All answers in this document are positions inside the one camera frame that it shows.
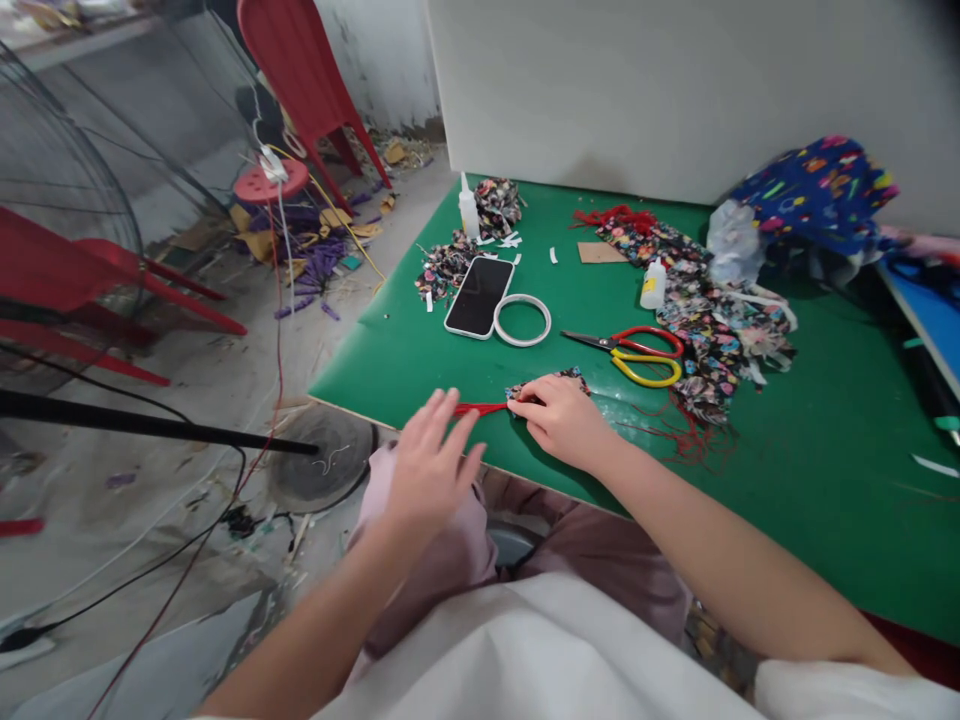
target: green table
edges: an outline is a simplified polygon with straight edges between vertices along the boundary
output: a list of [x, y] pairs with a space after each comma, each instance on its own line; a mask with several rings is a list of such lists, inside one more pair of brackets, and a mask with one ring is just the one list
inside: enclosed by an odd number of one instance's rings
[[[515, 348], [496, 335], [480, 342], [446, 332], [444, 304], [428, 314], [414, 289], [423, 263], [417, 245], [447, 243], [459, 225], [457, 187], [311, 394], [398, 428], [434, 388], [458, 387], [466, 402], [500, 402], [505, 387], [578, 365], [610, 421], [656, 423], [631, 404], [659, 410], [666, 390], [629, 382], [607, 355], [560, 336], [561, 330], [612, 334], [654, 322], [636, 302], [642, 272], [628, 263], [581, 264], [577, 242], [597, 238], [568, 229], [577, 208], [589, 212], [620, 203], [636, 208], [636, 198], [522, 184], [529, 207], [518, 225], [523, 259], [511, 292], [542, 299], [553, 315], [553, 332], [535, 347]], [[650, 201], [642, 209], [701, 239], [712, 211]], [[389, 241], [384, 236], [379, 242]], [[557, 265], [550, 263], [551, 246]], [[515, 253], [501, 252], [506, 259]], [[920, 468], [910, 453], [948, 465], [956, 458], [923, 416], [895, 347], [865, 315], [835, 296], [792, 295], [791, 307], [800, 323], [791, 335], [799, 355], [789, 373], [766, 374], [769, 385], [762, 395], [749, 384], [741, 387], [731, 413], [739, 445], [722, 474], [674, 468], [795, 553], [858, 607], [960, 645], [960, 506], [902, 487], [960, 495], [957, 480]], [[542, 329], [539, 313], [526, 306], [506, 308], [503, 323], [516, 337]], [[673, 454], [665, 439], [615, 427], [654, 457]], [[481, 419], [473, 439], [489, 444], [485, 461], [493, 467], [622, 512], [599, 483], [545, 455], [524, 424], [505, 412]]]

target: glue bottle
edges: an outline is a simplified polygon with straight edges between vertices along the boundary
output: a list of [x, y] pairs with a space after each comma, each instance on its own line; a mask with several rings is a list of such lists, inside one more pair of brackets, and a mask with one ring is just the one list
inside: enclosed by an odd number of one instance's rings
[[647, 274], [643, 276], [643, 289], [640, 291], [640, 307], [656, 310], [663, 305], [663, 295], [667, 289], [667, 269], [654, 258], [647, 265]]
[[467, 185], [467, 174], [460, 173], [460, 217], [463, 231], [471, 240], [480, 237], [480, 213], [477, 211], [477, 198]]

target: tape roll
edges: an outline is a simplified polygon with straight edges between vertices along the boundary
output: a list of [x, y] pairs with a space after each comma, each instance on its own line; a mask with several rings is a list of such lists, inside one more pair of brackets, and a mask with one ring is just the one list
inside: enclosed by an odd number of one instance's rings
[[[524, 302], [529, 305], [533, 305], [537, 310], [543, 315], [543, 319], [546, 321], [547, 326], [543, 329], [543, 332], [540, 333], [533, 340], [517, 340], [512, 335], [508, 335], [507, 332], [500, 326], [500, 311], [503, 310], [507, 305], [511, 305], [516, 302]], [[544, 338], [550, 334], [550, 326], [552, 320], [550, 319], [550, 311], [547, 310], [547, 306], [543, 304], [542, 300], [533, 297], [533, 295], [507, 295], [505, 298], [500, 300], [497, 303], [497, 309], [493, 311], [493, 327], [497, 331], [497, 335], [509, 345], [514, 347], [532, 347], [539, 342], [543, 342]]]

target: plastic bag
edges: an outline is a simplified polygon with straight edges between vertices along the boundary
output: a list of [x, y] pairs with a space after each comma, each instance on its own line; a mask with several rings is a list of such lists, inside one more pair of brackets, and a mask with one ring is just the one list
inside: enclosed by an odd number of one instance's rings
[[727, 200], [710, 216], [707, 231], [710, 279], [732, 285], [757, 282], [763, 266], [766, 242], [753, 224], [753, 208], [736, 200]]

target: hand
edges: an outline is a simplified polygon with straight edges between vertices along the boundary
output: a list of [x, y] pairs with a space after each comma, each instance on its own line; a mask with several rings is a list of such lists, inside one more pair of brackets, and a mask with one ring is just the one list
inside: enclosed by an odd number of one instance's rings
[[[534, 398], [543, 405], [529, 402]], [[538, 378], [523, 386], [519, 402], [509, 400], [507, 407], [527, 420], [527, 429], [540, 447], [591, 474], [597, 460], [624, 442], [574, 378]]]
[[460, 456], [480, 414], [467, 413], [447, 435], [447, 426], [460, 398], [456, 389], [435, 390], [403, 428], [397, 444], [397, 465], [390, 485], [385, 519], [404, 531], [432, 540], [453, 517], [477, 478], [487, 446], [474, 445], [466, 460]]

